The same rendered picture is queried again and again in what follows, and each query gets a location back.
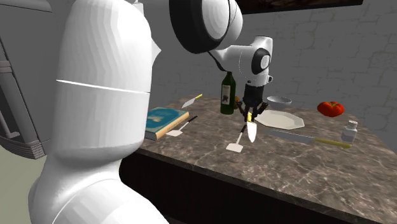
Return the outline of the white bowl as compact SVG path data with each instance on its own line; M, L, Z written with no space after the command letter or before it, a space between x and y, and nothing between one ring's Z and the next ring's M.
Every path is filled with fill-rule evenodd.
M287 97L269 96L267 97L267 103L273 110L280 111L288 107L292 100Z

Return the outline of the black-handled white spatula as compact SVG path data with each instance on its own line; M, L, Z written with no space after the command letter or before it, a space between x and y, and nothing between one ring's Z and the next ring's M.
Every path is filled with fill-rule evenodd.
M181 126L178 130L174 130L174 127L177 125L176 123L171 123L167 126L167 128L169 129L169 131L166 133L168 136L179 136L181 135L182 129L187 126L191 121L193 121L194 119L196 119L197 116L192 117L191 119L189 119L183 126Z
M240 153L242 151L243 145L239 144L239 142L240 142L240 139L241 139L245 129L246 129L246 125L244 125L243 128L241 129L240 134L239 134L236 142L228 144L228 146L226 147L227 150L234 151L234 152L237 152L237 153Z

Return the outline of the grey refrigerator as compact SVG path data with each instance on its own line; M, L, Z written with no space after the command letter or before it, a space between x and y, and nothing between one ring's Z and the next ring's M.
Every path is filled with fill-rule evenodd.
M47 0L0 0L0 146L30 159L50 143L53 27Z

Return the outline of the teal book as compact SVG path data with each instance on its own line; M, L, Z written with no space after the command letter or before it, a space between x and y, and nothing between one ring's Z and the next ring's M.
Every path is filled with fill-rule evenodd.
M146 121L146 139L157 141L174 127L189 117L188 111L156 107L148 111Z

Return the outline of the dark wall picture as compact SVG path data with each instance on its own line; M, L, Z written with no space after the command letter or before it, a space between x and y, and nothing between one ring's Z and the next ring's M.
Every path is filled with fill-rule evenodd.
M235 0L243 15L356 6L364 0Z

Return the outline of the white salt shaker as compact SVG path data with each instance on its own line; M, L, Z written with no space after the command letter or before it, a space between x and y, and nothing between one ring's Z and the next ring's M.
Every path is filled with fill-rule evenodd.
M357 126L358 123L356 121L349 120L341 133L341 140L344 142L353 143L358 132L356 129Z

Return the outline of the small yellow-handled pointed knife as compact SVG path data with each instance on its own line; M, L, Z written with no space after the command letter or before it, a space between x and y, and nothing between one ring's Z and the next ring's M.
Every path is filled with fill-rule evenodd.
M202 94L197 95L196 97L186 101L181 108L185 108L188 107L189 105L193 104L195 102L196 99L198 99L199 97L202 97Z

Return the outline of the red tomato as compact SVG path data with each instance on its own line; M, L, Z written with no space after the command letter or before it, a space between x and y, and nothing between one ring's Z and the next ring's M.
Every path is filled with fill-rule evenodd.
M336 117L344 112L344 107L338 102L330 101L320 103L317 106L317 110L324 116Z

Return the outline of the long yellow-handled knife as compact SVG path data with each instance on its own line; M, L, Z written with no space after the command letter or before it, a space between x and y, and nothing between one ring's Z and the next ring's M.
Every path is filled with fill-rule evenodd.
M329 139L321 139L321 138L316 138L316 137L304 136L304 135L300 135L300 134L286 132L283 130L268 129L268 130L266 130L266 132L267 132L267 134L271 134L276 137L281 137L284 139L288 139L290 141L296 141L296 142L304 143L304 144L309 144L311 142L319 142L319 143L339 146L342 148L350 148L352 146L351 144L348 144L348 143L332 141Z

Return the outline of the white plate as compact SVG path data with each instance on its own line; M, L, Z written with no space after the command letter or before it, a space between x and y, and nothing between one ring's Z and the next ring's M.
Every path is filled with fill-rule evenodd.
M265 110L255 120L264 126L283 130L305 127L302 118L283 111Z

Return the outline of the yellow-handled wide white knife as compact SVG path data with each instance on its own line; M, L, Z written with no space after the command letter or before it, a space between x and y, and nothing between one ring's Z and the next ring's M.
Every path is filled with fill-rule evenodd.
M256 139L257 124L255 124L252 121L252 114L250 112L247 114L246 125L247 125L247 134L248 134L249 140L253 143Z

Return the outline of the green wine bottle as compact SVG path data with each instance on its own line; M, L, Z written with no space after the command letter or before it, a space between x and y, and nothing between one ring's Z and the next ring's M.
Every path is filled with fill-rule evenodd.
M232 72L227 72L221 83L220 112L224 115L232 115L234 112L236 82Z

